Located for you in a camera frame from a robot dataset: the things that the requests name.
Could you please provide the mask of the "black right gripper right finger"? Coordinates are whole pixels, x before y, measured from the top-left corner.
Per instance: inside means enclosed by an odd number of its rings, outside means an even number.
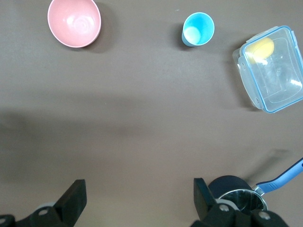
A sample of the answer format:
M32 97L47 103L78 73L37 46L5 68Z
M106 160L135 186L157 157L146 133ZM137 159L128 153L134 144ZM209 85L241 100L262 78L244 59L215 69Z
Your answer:
M262 198L268 190L251 188L239 177L218 177L207 185L194 179L194 204L199 220L193 227L286 227Z

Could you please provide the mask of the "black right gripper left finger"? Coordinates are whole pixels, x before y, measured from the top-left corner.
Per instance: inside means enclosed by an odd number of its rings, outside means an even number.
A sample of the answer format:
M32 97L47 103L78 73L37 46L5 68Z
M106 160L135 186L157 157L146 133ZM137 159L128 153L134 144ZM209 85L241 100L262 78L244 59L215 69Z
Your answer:
M0 225L2 227L73 227L86 204L86 182L84 179L78 179L54 205L38 208L19 221L16 221L13 215L1 215Z

